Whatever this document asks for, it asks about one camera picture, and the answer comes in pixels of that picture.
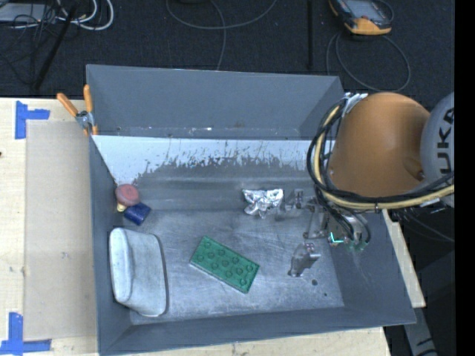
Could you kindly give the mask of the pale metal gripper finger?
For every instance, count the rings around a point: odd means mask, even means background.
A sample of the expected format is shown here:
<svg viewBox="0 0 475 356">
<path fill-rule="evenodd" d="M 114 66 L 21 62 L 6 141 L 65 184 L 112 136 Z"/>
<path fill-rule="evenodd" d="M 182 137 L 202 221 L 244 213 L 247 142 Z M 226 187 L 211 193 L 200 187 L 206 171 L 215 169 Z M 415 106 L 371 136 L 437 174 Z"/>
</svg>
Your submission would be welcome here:
<svg viewBox="0 0 475 356">
<path fill-rule="evenodd" d="M 280 205 L 276 208 L 277 221 L 296 219 L 303 215 L 315 213 L 315 202 L 307 196 L 303 189 L 294 189 L 290 193 L 284 192 Z"/>
<path fill-rule="evenodd" d="M 311 268 L 320 257 L 321 252 L 317 249 L 315 242 L 303 241 L 293 251 L 288 275 L 300 277 L 304 270 Z"/>
</svg>

